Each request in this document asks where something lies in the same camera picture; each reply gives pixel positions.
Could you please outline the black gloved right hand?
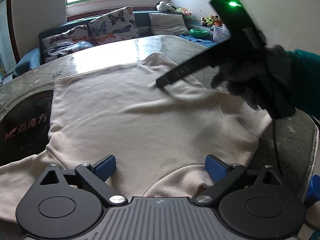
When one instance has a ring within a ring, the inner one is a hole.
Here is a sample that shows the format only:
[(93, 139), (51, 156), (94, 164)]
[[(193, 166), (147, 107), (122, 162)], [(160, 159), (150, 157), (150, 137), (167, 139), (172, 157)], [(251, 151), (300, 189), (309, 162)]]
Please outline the black gloved right hand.
[(293, 95), (298, 83), (301, 60), (276, 45), (256, 52), (242, 62), (220, 65), (211, 86), (225, 82), (230, 94), (239, 96), (252, 109), (266, 110), (273, 120), (295, 114), (298, 103)]

